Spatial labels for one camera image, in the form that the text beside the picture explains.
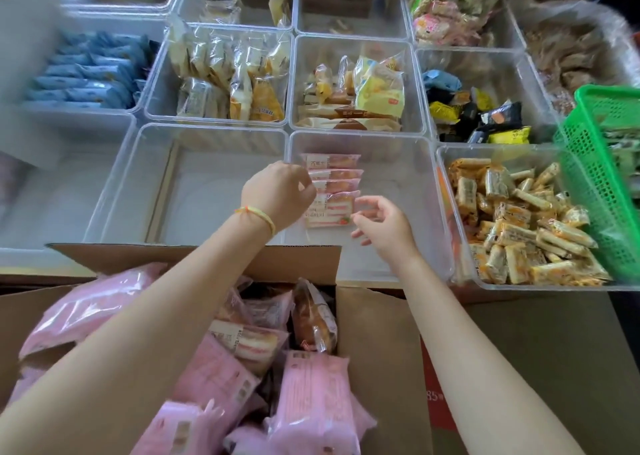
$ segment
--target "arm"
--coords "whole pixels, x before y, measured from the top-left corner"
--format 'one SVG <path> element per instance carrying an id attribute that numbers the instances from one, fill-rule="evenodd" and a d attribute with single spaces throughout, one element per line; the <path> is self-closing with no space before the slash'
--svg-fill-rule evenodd
<path id="1" fill-rule="evenodd" d="M 352 236 L 373 244 L 400 279 L 469 454 L 584 455 L 420 256 L 402 211 L 382 197 L 356 201 L 373 209 L 354 215 Z"/>
<path id="2" fill-rule="evenodd" d="M 281 230 L 315 196 L 306 170 L 278 162 L 245 184 L 242 205 L 261 209 Z M 270 238 L 262 218 L 231 216 L 0 416 L 0 453 L 130 453 L 171 393 L 228 289 Z"/>

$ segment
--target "yellow bracelet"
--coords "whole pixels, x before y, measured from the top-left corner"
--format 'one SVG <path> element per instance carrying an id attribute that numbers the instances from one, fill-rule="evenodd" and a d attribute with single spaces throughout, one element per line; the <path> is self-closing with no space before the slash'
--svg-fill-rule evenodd
<path id="1" fill-rule="evenodd" d="M 241 207 L 240 209 L 236 209 L 235 213 L 237 214 L 239 212 L 251 212 L 256 216 L 261 217 L 269 225 L 269 229 L 271 230 L 271 237 L 276 236 L 276 232 L 277 232 L 276 225 L 273 224 L 273 221 L 269 216 L 267 216 L 263 211 L 261 211 L 257 207 L 251 207 L 246 205 L 244 207 Z"/>

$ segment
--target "forearm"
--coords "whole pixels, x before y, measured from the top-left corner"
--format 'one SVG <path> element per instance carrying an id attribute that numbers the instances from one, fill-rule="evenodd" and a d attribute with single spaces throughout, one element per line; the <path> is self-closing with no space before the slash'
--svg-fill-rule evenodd
<path id="1" fill-rule="evenodd" d="M 396 273 L 470 455 L 584 455 L 422 258 Z"/>
<path id="2" fill-rule="evenodd" d="M 128 454 L 269 237 L 260 217 L 229 218 L 7 409 L 0 452 Z"/>

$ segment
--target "hand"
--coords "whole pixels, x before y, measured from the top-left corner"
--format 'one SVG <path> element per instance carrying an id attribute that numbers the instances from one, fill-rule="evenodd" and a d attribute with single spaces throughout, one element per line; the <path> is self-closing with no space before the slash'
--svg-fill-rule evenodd
<path id="1" fill-rule="evenodd" d="M 361 245 L 373 247 L 386 261 L 391 270 L 413 257 L 420 257 L 413 239 L 413 231 L 404 212 L 393 202 L 382 196 L 363 196 L 356 199 L 356 205 L 372 206 L 351 216 L 358 227 L 351 233 L 352 238 L 364 237 Z"/>
<path id="2" fill-rule="evenodd" d="M 316 198 L 308 172 L 282 161 L 268 165 L 242 189 L 241 206 L 256 207 L 271 218 L 277 231 L 292 225 Z"/>

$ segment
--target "bin of blue packages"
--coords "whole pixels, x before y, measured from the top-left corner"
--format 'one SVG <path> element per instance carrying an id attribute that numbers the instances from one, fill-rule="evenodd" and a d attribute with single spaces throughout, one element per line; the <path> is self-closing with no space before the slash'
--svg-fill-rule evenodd
<path id="1" fill-rule="evenodd" d="M 25 101 L 59 109 L 130 109 L 138 104 L 160 44 L 148 36 L 62 32 L 64 44 L 33 80 Z"/>

